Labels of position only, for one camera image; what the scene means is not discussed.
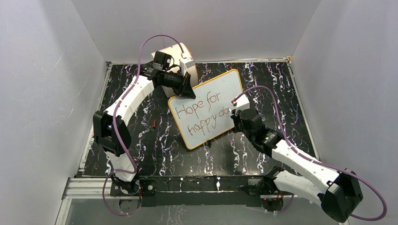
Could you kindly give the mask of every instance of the purple cable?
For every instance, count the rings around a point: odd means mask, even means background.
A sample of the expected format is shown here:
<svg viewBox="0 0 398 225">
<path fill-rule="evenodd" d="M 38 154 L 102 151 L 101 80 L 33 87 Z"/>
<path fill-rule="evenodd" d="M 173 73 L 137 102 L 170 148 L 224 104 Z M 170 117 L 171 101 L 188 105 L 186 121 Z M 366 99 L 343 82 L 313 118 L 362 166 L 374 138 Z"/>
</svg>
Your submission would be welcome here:
<svg viewBox="0 0 398 225">
<path fill-rule="evenodd" d="M 240 98 L 242 95 L 246 94 L 248 91 L 253 90 L 253 89 L 257 89 L 257 88 L 264 88 L 264 89 L 266 89 L 266 90 L 271 94 L 272 101 L 274 102 L 274 109 L 275 109 L 275 113 L 276 113 L 276 118 L 277 118 L 277 120 L 278 120 L 278 125 L 279 125 L 280 130 L 282 131 L 283 137 L 284 137 L 286 143 L 291 147 L 291 149 L 292 149 L 295 153 L 298 153 L 299 151 L 297 151 L 297 149 L 294 147 L 294 145 L 292 145 L 291 142 L 289 141 L 289 139 L 287 139 L 286 132 L 285 132 L 284 128 L 282 127 L 282 122 L 281 122 L 281 119 L 280 119 L 280 117 L 279 117 L 278 106 L 277 106 L 277 104 L 276 104 L 275 96 L 274 96 L 274 94 L 272 93 L 272 91 L 271 91 L 269 88 L 267 88 L 266 86 L 254 86 L 254 87 L 248 88 L 247 90 L 245 90 L 244 92 L 242 92 L 240 95 L 238 95 L 236 98 L 234 98 L 234 99 L 232 100 L 232 102 L 235 102 L 238 98 Z M 305 155 L 302 155 L 302 154 L 300 154 L 300 153 L 299 153 L 298 155 L 301 156 L 303 159 L 306 159 L 306 160 L 308 160 L 308 161 L 312 161 L 312 159 L 308 158 L 308 157 L 305 156 Z M 353 174 L 353 173 L 350 173 L 350 172 L 348 172 L 348 171 L 345 171 L 345 170 L 342 170 L 342 169 L 340 169 L 340 168 L 337 168 L 337 167 L 335 167 L 335 166 L 328 165 L 328 164 L 325 164 L 325 163 L 323 163 L 323 162 L 319 162 L 319 161 L 315 161 L 315 160 L 313 161 L 313 163 L 315 163 L 315 164 L 317 164 L 317 165 L 321 165 L 321 166 L 327 167 L 327 168 L 330 168 L 330 169 L 333 169 L 333 170 L 336 170 L 336 171 L 339 171 L 339 172 L 342 172 L 342 173 L 345 173 L 345 174 L 347 174 L 347 175 L 349 175 L 349 176 L 352 176 L 353 178 L 355 178 L 355 179 L 357 179 L 357 180 L 360 180 L 362 183 L 364 183 L 366 186 L 368 186 L 368 187 L 377 195 L 377 197 L 379 197 L 380 201 L 381 201 L 382 204 L 383 204 L 383 212 L 382 212 L 381 215 L 379 215 L 378 217 L 366 218 L 366 217 L 360 217 L 360 216 L 351 214 L 352 217 L 357 218 L 357 219 L 361 219 L 361 220 L 366 220 L 366 221 L 377 221 L 377 220 L 381 220 L 382 218 L 385 217 L 385 215 L 387 214 L 387 203 L 385 202 L 385 200 L 384 200 L 384 198 L 382 197 L 382 195 L 376 190 L 376 188 L 375 188 L 373 185 L 371 185 L 370 183 L 368 183 L 368 182 L 367 182 L 366 180 L 364 180 L 363 178 L 361 178 L 361 177 L 359 177 L 359 176 L 357 176 L 357 175 L 355 175 L 355 174 Z"/>
<path fill-rule="evenodd" d="M 293 198 L 294 198 L 294 193 L 291 194 L 291 198 L 290 198 L 290 201 L 289 201 L 289 203 L 287 204 L 287 206 L 286 206 L 284 209 L 278 211 L 278 213 L 285 212 L 285 211 L 291 206 L 291 204 L 292 204 L 292 202 L 293 202 Z"/>
<path fill-rule="evenodd" d="M 139 48 L 139 52 L 138 52 L 138 69 L 137 69 L 136 79 L 134 80 L 134 83 L 132 84 L 132 86 L 131 86 L 129 89 L 127 89 L 126 93 L 121 97 L 122 100 L 128 95 L 128 93 L 130 93 L 130 91 L 134 88 L 135 84 L 136 84 L 137 81 L 138 81 L 138 77 L 139 77 L 139 74 L 140 74 L 140 72 L 141 72 L 141 52 L 142 52 L 142 48 L 144 47 L 144 45 L 145 45 L 149 40 L 151 40 L 151 39 L 154 38 L 154 37 L 159 37 L 159 36 L 169 37 L 169 38 L 175 40 L 175 41 L 177 42 L 178 46 L 180 46 L 182 53 L 184 53 L 184 49 L 183 49 L 183 47 L 181 46 L 181 44 L 180 44 L 176 39 L 174 39 L 173 37 L 171 37 L 171 36 L 169 36 L 169 35 L 166 35 L 166 34 L 157 34 L 157 35 L 154 35 L 154 36 L 148 38 L 148 39 L 141 45 L 141 47 Z M 114 129 L 115 129 L 115 133 L 116 133 L 117 139 L 119 140 L 119 142 L 120 142 L 120 144 L 121 144 L 121 146 L 122 146 L 124 152 L 126 153 L 127 157 L 129 158 L 130 162 L 133 164 L 134 171 L 132 172 L 132 171 L 128 171 L 128 170 L 118 170 L 118 169 L 111 171 L 111 172 L 107 175 L 107 177 L 105 178 L 104 187 L 103 187 L 103 189 L 102 189 L 102 200 L 104 200 L 105 206 L 106 206 L 106 207 L 108 208 L 108 210 L 111 211 L 112 213 L 114 213 L 114 214 L 116 214 L 116 215 L 119 215 L 119 216 L 128 216 L 129 214 L 136 212 L 138 209 L 136 209 L 136 210 L 134 210 L 134 211 L 132 211 L 132 212 L 130 212 L 130 213 L 118 213 L 118 212 L 116 212 L 116 211 L 114 211 L 113 209 L 110 208 L 110 206 L 108 205 L 108 203 L 107 203 L 107 201 L 106 201 L 106 199 L 105 199 L 105 185 L 107 184 L 108 178 L 109 178 L 112 174 L 114 174 L 115 172 L 124 172 L 124 173 L 126 172 L 126 173 L 129 173 L 129 174 L 135 174 L 135 173 L 137 173 L 137 165 L 136 165 L 136 163 L 135 163 L 133 157 L 130 155 L 129 150 L 127 149 L 126 145 L 124 144 L 124 142 L 123 142 L 123 140 L 122 140 L 122 137 L 120 136 L 119 130 L 117 129 L 117 126 L 116 126 L 117 109 L 120 107 L 120 104 L 121 104 L 121 103 L 122 103 L 122 101 L 119 101 L 119 102 L 117 103 L 117 105 L 116 105 L 115 111 L 113 112 L 112 123 L 113 123 L 113 127 L 114 127 Z"/>
</svg>

